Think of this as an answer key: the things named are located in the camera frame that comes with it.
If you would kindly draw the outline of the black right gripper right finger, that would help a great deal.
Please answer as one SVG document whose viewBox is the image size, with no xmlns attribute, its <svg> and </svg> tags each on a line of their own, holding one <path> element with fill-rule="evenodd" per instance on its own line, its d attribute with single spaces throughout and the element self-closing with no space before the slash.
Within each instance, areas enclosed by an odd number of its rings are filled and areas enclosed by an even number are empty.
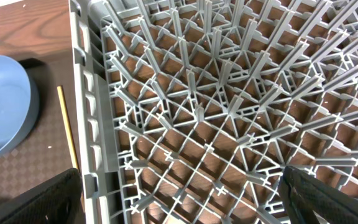
<svg viewBox="0 0 358 224">
<path fill-rule="evenodd" d="M 293 166 L 286 166 L 279 196 L 292 223 L 358 223 L 358 200 Z"/>
</svg>

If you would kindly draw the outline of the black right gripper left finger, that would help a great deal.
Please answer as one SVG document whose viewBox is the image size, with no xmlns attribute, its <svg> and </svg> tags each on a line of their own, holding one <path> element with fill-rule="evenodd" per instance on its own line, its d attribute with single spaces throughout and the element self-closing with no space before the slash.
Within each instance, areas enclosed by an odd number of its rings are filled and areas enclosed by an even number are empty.
<svg viewBox="0 0 358 224">
<path fill-rule="evenodd" d="M 74 223 L 82 191 L 79 170 L 67 169 L 0 204 L 0 223 Z"/>
</svg>

